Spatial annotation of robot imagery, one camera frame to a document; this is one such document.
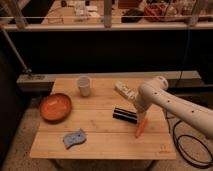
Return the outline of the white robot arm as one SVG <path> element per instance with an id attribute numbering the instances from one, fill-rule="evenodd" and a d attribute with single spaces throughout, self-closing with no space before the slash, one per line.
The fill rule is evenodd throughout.
<path id="1" fill-rule="evenodd" d="M 152 104 L 158 105 L 213 139 L 213 110 L 178 98 L 167 89 L 168 81 L 163 76 L 143 82 L 133 101 L 135 108 L 144 113 Z"/>

